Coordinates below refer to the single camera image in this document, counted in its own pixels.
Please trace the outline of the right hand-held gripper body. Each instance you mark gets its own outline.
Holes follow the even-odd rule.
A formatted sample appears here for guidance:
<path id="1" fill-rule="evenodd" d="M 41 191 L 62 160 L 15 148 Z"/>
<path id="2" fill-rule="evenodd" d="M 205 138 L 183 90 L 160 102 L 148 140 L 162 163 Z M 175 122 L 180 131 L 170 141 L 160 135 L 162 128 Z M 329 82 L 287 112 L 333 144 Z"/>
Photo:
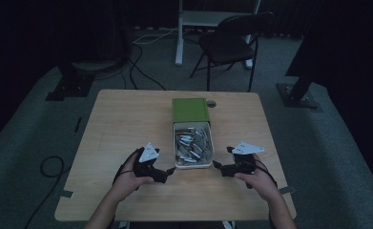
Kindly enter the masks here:
<path id="1" fill-rule="evenodd" d="M 234 148 L 234 154 L 231 154 L 234 163 L 222 165 L 221 174 L 224 177 L 233 177 L 236 173 L 251 174 L 254 172 L 256 170 L 254 154 L 262 153 L 264 148 L 244 141 L 241 141 Z"/>

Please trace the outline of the black folding chair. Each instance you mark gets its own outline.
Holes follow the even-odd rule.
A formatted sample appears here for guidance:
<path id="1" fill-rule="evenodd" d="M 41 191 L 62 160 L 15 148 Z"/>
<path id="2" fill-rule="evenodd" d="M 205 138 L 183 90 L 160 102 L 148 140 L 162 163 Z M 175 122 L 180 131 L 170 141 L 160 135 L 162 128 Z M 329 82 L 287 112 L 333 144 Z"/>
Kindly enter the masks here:
<path id="1" fill-rule="evenodd" d="M 222 20 L 213 32 L 205 33 L 198 39 L 202 55 L 190 77 L 196 71 L 206 70 L 206 90 L 210 91 L 212 68 L 227 65 L 227 70 L 230 70 L 238 62 L 251 60 L 247 89 L 250 92 L 259 52 L 259 36 L 270 30 L 274 18 L 275 14 L 268 11 L 234 15 Z"/>

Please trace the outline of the person's right hand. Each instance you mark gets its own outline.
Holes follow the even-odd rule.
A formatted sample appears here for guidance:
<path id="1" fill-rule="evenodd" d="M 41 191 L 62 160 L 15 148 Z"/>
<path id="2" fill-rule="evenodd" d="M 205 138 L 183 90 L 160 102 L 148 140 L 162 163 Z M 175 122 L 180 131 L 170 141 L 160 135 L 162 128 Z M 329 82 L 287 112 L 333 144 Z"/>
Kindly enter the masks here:
<path id="1" fill-rule="evenodd" d="M 256 162 L 256 170 L 250 174 L 236 173 L 235 178 L 238 178 L 251 185 L 259 196 L 267 203 L 274 203 L 279 197 L 280 192 L 274 180 L 266 173 L 264 164 L 260 161 L 257 155 L 254 155 Z"/>

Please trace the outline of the green box sleeve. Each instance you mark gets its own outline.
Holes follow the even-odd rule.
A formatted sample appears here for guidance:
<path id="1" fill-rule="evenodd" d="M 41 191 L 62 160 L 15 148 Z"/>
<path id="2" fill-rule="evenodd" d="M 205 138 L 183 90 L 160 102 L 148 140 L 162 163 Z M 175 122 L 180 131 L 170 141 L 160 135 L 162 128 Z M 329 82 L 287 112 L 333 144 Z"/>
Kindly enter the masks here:
<path id="1" fill-rule="evenodd" d="M 210 115 L 205 98 L 174 98 L 173 122 L 209 122 Z"/>

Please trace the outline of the white desk frame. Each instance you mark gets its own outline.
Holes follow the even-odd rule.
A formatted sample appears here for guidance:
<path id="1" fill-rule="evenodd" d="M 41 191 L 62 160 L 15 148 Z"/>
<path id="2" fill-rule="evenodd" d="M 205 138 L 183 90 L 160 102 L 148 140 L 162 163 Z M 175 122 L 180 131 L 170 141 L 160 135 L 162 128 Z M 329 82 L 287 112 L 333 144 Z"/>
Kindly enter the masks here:
<path id="1" fill-rule="evenodd" d="M 184 26 L 216 27 L 221 20 L 234 15 L 248 15 L 248 12 L 184 10 L 183 0 L 178 0 L 175 64 L 183 64 Z"/>

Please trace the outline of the black stand base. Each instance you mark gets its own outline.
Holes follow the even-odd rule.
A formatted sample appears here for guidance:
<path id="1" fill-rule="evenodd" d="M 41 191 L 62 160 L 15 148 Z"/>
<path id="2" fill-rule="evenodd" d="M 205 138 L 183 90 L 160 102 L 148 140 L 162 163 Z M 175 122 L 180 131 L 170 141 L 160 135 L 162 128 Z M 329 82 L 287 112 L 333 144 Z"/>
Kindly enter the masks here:
<path id="1" fill-rule="evenodd" d="M 70 62 L 57 65 L 62 76 L 46 101 L 63 101 L 66 97 L 87 97 L 94 81 L 93 74 L 81 74 Z"/>
<path id="2" fill-rule="evenodd" d="M 283 105 L 292 108 L 318 109 L 319 103 L 309 93 L 311 83 L 312 80 L 305 76 L 299 77 L 295 84 L 278 83 L 277 89 Z"/>

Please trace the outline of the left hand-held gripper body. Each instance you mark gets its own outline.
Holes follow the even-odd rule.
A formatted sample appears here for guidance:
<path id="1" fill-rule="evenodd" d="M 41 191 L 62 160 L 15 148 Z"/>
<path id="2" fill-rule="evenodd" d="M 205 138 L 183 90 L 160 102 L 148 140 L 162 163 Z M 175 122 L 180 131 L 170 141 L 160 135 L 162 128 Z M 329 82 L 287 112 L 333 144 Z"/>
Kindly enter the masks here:
<path id="1" fill-rule="evenodd" d="M 158 149 L 149 142 L 145 147 L 141 147 L 135 152 L 136 158 L 133 166 L 135 175 L 137 177 L 151 177 L 154 182 L 165 183 L 169 175 L 168 172 L 154 167 L 159 157 Z"/>

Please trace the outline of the person's left hand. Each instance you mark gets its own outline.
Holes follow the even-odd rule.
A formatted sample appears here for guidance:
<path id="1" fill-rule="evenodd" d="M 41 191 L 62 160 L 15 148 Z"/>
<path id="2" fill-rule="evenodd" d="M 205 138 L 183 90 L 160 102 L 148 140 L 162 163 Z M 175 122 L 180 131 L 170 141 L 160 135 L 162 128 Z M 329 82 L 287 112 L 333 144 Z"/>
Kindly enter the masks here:
<path id="1" fill-rule="evenodd" d="M 153 183 L 151 177 L 137 177 L 133 172 L 135 156 L 124 163 L 123 171 L 117 177 L 113 187 L 109 191 L 111 199 L 118 203 L 128 197 L 132 192 L 144 184 Z"/>

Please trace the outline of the pile of small packets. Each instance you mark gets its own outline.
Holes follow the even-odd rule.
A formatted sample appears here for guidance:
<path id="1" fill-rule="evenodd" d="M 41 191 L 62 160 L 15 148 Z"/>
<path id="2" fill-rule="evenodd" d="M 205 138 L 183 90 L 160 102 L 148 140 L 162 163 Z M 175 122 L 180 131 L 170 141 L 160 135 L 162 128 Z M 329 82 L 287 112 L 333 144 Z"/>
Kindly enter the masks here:
<path id="1" fill-rule="evenodd" d="M 185 168 L 206 167 L 212 162 L 213 146 L 209 133 L 204 128 L 175 130 L 176 166 Z"/>

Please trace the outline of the white drawer tray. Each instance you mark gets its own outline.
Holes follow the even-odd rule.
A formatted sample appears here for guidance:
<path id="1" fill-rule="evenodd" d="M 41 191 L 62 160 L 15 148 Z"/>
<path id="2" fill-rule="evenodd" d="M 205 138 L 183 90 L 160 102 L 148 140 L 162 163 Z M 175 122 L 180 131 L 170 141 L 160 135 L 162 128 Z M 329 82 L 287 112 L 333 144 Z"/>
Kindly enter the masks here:
<path id="1" fill-rule="evenodd" d="M 200 169 L 212 165 L 215 150 L 208 122 L 175 123 L 173 135 L 177 168 Z"/>

